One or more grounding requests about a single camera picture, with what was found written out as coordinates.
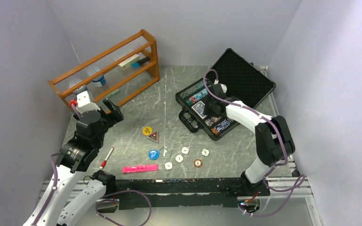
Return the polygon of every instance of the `red triangle object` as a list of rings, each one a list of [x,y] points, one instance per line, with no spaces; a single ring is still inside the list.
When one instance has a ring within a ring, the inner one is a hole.
[[[148,140],[151,140],[151,141],[159,144],[159,132],[158,131],[152,133],[151,135],[147,136],[146,138]]]

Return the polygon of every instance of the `wooden rack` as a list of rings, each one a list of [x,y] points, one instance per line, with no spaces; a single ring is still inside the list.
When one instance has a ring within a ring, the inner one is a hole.
[[[123,54],[120,53],[119,56],[118,54],[116,55],[116,51],[120,48],[123,50]],[[142,55],[142,57],[149,57],[150,60],[138,68],[128,68],[125,71],[122,71],[117,67],[119,63],[130,58],[134,54]],[[100,70],[93,75],[88,75],[88,69],[92,67],[96,68],[96,66],[99,66]],[[99,88],[95,88],[91,85],[87,86],[88,90],[91,91],[94,96],[94,101],[98,102],[145,71],[150,74],[152,80],[117,103],[119,106],[124,105],[160,79],[156,39],[147,31],[141,30],[135,35],[60,75],[54,80],[48,81],[48,83],[69,109],[73,110],[69,105],[70,100],[75,97],[73,92],[83,85],[90,84],[96,77],[103,74],[107,81],[104,86]]]

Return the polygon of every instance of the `black wire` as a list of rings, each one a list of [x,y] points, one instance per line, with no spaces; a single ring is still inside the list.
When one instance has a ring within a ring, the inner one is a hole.
[[[90,175],[86,175],[86,176],[84,176],[84,178],[82,179],[82,181],[83,181],[83,182],[84,182],[84,184],[86,184],[86,185],[87,185],[87,183],[85,182],[85,179],[86,179],[87,177],[90,177],[90,179],[92,179],[92,177],[91,177]]]

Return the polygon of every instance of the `blue poker chip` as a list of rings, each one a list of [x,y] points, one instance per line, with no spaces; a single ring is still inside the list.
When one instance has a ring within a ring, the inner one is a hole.
[[[156,149],[153,149],[149,152],[149,158],[152,160],[156,160],[159,158],[159,151]]]

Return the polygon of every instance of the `marble surface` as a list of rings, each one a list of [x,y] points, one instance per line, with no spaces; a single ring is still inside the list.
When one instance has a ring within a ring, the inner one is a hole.
[[[238,125],[218,141],[213,141],[202,130],[190,133],[178,119],[181,106],[175,101],[175,94],[200,79],[209,66],[161,66],[161,80],[121,107],[124,120],[111,128],[105,136],[104,145],[98,157],[90,165],[87,174],[99,170],[99,166],[109,152],[110,157],[105,171],[117,179],[151,178],[214,178],[239,177],[256,158],[254,134]],[[117,103],[122,97],[135,91],[141,82],[147,82],[149,75],[143,73],[119,89],[111,97]],[[266,98],[257,108],[258,111],[274,115],[271,102]],[[76,120],[71,118],[65,142],[72,137]],[[159,144],[148,140],[142,134],[142,128],[150,126],[159,132]],[[148,152],[168,147],[172,151],[169,159],[150,160]],[[189,148],[189,154],[183,155],[181,163],[175,156],[181,154],[181,148]],[[208,157],[201,154],[203,148],[210,151]],[[203,166],[196,168],[195,159],[201,159]],[[172,162],[173,169],[166,170],[165,162]],[[159,171],[123,174],[123,166],[158,164]],[[290,177],[288,166],[277,168],[271,177]]]

